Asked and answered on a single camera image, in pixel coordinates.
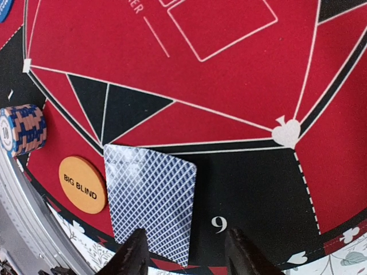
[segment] white corner marker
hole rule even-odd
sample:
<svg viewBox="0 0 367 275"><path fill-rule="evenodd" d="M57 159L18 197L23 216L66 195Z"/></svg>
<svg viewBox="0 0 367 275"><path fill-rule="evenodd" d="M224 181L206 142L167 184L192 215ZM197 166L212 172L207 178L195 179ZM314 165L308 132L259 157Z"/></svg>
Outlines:
<svg viewBox="0 0 367 275"><path fill-rule="evenodd" d="M32 59L24 59L24 63L23 63L23 72L24 73L29 73L30 71L30 63L31 63Z"/></svg>
<svg viewBox="0 0 367 275"><path fill-rule="evenodd" d="M10 90L9 95L7 96L7 99L10 101L11 97L13 96L14 91Z"/></svg>
<svg viewBox="0 0 367 275"><path fill-rule="evenodd" d="M20 169L22 172L24 172L23 165L21 164L21 162L19 161L19 159L17 159L17 164L18 164L19 169Z"/></svg>

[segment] black triangle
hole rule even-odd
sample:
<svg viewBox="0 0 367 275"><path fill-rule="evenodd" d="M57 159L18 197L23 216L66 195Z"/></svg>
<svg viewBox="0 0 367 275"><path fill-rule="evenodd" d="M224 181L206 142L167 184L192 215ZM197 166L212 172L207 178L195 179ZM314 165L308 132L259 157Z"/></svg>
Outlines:
<svg viewBox="0 0 367 275"><path fill-rule="evenodd" d="M110 143L170 103L164 97L110 85L102 143Z"/></svg>
<svg viewBox="0 0 367 275"><path fill-rule="evenodd" d="M91 122L98 138L101 139L107 83L78 76L69 75L68 77L87 118Z"/></svg>

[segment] blue poker chip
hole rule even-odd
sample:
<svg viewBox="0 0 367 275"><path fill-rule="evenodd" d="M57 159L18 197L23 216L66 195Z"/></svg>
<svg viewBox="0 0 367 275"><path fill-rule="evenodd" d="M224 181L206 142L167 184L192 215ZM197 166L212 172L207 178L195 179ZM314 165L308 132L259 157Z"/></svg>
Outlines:
<svg viewBox="0 0 367 275"><path fill-rule="evenodd" d="M14 0L0 0L0 23L4 23L13 7Z"/></svg>
<svg viewBox="0 0 367 275"><path fill-rule="evenodd" d="M42 148L47 126L39 107L31 104L0 109L0 143L11 157Z"/></svg>

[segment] floral pattern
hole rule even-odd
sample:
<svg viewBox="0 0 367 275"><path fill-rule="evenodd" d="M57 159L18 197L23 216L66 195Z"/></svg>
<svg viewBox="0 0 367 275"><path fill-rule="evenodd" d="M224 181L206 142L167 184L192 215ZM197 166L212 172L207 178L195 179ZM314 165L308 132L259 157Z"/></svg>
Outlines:
<svg viewBox="0 0 367 275"><path fill-rule="evenodd" d="M76 223L75 227L62 218L50 205L52 214L88 265L98 272L114 256L114 252L91 240ZM307 265L283 271L285 275L367 275L367 233L342 249ZM149 268L149 275L176 273Z"/></svg>
<svg viewBox="0 0 367 275"><path fill-rule="evenodd" d="M342 249L285 275L367 275L367 233Z"/></svg>

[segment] stack of poker chips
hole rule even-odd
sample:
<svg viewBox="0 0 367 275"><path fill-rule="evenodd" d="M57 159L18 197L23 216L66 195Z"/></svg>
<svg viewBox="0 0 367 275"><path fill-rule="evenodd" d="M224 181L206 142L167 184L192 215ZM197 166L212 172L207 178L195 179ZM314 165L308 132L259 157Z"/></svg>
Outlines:
<svg viewBox="0 0 367 275"><path fill-rule="evenodd" d="M0 110L0 138L8 156L15 157L42 148L46 121L39 107L27 104Z"/></svg>

